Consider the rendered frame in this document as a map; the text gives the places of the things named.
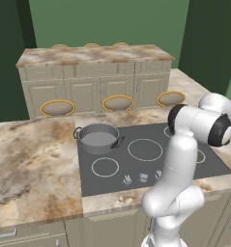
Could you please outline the dark grey hob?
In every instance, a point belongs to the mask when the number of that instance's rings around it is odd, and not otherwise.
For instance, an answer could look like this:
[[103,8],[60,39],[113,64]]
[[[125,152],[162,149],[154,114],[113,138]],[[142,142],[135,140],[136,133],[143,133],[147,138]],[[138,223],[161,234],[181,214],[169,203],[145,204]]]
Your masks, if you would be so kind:
[[[205,144],[187,135],[173,135],[165,123],[124,126],[122,145],[106,154],[78,149],[81,192],[84,197],[154,185],[157,170],[172,181],[228,175],[231,170]],[[148,180],[141,182],[140,174]],[[123,184],[125,175],[131,184]]]

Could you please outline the beige drawer front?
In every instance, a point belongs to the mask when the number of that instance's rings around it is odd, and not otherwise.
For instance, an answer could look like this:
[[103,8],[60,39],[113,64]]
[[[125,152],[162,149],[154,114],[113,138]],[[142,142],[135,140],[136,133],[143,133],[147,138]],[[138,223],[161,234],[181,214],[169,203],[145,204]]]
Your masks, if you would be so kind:
[[63,222],[4,228],[0,234],[14,229],[17,235],[0,239],[0,247],[69,247]]

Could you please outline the beige cupboard door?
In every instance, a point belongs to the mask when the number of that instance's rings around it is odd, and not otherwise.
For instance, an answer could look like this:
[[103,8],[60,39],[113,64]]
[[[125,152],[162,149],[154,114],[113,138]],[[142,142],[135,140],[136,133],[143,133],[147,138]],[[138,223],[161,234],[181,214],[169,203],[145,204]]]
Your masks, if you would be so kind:
[[85,247],[141,247],[148,223],[141,208],[85,218]]
[[231,247],[230,226],[231,191],[206,197],[183,223],[180,237],[188,247]]

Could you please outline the beige island cupboards, marble top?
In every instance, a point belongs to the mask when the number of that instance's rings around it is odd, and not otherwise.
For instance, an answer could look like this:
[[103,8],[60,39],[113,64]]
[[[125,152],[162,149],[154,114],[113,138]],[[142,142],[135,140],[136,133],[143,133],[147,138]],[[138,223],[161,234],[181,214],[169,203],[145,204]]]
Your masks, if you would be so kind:
[[109,96],[130,96],[134,110],[156,108],[168,89],[174,58],[153,44],[26,49],[18,68],[29,117],[53,99],[72,102],[72,115],[102,113]]

